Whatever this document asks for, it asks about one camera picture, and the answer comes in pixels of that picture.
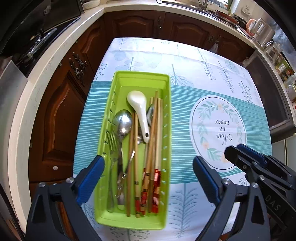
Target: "oval label on tablecloth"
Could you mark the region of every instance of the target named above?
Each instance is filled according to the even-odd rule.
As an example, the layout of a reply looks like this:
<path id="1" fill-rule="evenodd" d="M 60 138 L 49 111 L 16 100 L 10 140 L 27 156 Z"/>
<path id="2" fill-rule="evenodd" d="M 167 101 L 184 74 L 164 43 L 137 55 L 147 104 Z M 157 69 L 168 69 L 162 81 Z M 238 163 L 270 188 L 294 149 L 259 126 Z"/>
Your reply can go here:
<path id="1" fill-rule="evenodd" d="M 227 100 L 219 96 L 204 96 L 193 106 L 190 114 L 190 137 L 193 147 L 211 168 L 228 172 L 235 166 L 225 159 L 228 146 L 246 144 L 244 122 Z"/>

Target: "white countertop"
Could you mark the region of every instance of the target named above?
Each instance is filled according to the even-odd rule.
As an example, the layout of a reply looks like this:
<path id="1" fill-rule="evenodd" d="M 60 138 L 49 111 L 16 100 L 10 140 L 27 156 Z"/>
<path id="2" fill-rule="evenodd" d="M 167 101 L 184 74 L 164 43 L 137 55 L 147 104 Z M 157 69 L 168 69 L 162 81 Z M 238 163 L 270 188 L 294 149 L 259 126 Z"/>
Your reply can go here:
<path id="1" fill-rule="evenodd" d="M 81 18 L 66 29 L 41 56 L 28 76 L 28 83 L 24 88 L 15 112 L 8 147 L 8 176 L 13 205 L 22 230 L 26 229 L 31 205 L 28 182 L 28 155 L 31 132 L 48 82 L 67 51 L 90 25 L 105 12 L 122 10 L 157 10 L 186 15 L 208 22 L 231 33 L 263 55 L 262 51 L 251 40 L 228 25 L 205 14 L 173 5 L 159 4 L 156 0 L 114 1 L 86 10 L 81 15 Z"/>

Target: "table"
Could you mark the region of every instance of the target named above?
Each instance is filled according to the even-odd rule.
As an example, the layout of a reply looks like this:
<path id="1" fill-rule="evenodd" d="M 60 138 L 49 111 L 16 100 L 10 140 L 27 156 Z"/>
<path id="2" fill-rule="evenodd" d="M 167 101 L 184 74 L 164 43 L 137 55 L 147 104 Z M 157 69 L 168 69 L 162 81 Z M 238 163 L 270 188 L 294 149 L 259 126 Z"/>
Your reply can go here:
<path id="1" fill-rule="evenodd" d="M 225 147 L 244 143 L 260 153 L 272 154 L 256 86 L 246 69 L 209 51 L 159 39 L 116 38 L 98 68 L 83 110 L 74 177 L 97 154 L 111 80 L 118 70 L 170 76 L 172 158 L 167 224 L 163 230 L 151 231 L 100 225 L 94 219 L 93 195 L 82 209 L 103 241 L 195 240 L 214 206 L 194 175 L 193 158 L 201 155 L 221 177 L 247 185 L 244 173 L 225 159 Z M 231 230 L 237 210 L 235 204 L 224 233 Z"/>

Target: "metal fork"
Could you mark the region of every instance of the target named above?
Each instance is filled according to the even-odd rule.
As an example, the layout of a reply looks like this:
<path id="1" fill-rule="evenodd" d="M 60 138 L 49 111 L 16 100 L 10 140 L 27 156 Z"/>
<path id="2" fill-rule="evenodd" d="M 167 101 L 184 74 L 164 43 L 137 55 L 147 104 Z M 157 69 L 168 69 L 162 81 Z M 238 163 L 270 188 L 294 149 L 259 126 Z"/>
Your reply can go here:
<path id="1" fill-rule="evenodd" d="M 109 145 L 109 158 L 111 161 L 111 166 L 109 170 L 109 190 L 108 190 L 108 199 L 107 199 L 107 211 L 112 213 L 114 210 L 114 198 L 113 198 L 113 190 L 112 190 L 112 168 L 114 164 L 118 161 L 118 149 L 117 149 L 117 141 L 115 139 L 115 135 L 112 132 L 106 130 L 106 135 L 108 139 Z"/>

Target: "green basket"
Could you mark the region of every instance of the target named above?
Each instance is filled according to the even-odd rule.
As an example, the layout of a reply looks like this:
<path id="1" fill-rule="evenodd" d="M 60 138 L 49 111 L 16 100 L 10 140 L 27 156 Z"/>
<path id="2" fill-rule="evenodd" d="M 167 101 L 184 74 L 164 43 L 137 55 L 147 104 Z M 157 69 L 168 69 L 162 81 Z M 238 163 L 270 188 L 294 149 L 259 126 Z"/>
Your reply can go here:
<path id="1" fill-rule="evenodd" d="M 116 178 L 117 165 L 112 170 L 112 188 L 114 197 L 114 212 L 107 211 L 108 198 L 108 182 L 109 182 L 109 146 L 106 136 L 106 130 L 111 130 L 111 122 L 113 116 L 122 109 L 127 109 L 131 113 L 134 111 L 127 102 L 127 94 L 132 90 L 139 90 L 147 98 L 147 108 L 149 99 L 155 96 L 155 91 L 159 92 L 159 97 L 163 99 L 163 141 L 162 141 L 162 158 L 161 158 L 161 184 L 160 184 L 160 202 L 159 213 L 148 213 L 146 216 L 136 218 L 134 205 L 134 187 L 132 188 L 131 196 L 131 215 L 126 216 L 126 210 L 121 210 L 117 206 L 115 192 L 117 190 Z M 123 141 L 123 169 L 128 162 L 128 142 L 129 135 Z M 142 186 L 144 148 L 142 143 L 138 146 L 138 167 L 140 187 Z M 170 78 L 166 74 L 156 74 L 147 72 L 133 71 L 117 71 L 115 72 L 106 104 L 104 119 L 101 128 L 99 139 L 98 155 L 105 159 L 105 170 L 95 188 L 95 218 L 96 221 L 103 225 L 127 228 L 127 229 L 146 229 L 157 230 L 165 227 L 168 197 L 169 197 L 169 182 L 170 182 L 170 159 L 171 159 L 171 98 L 170 98 Z"/>

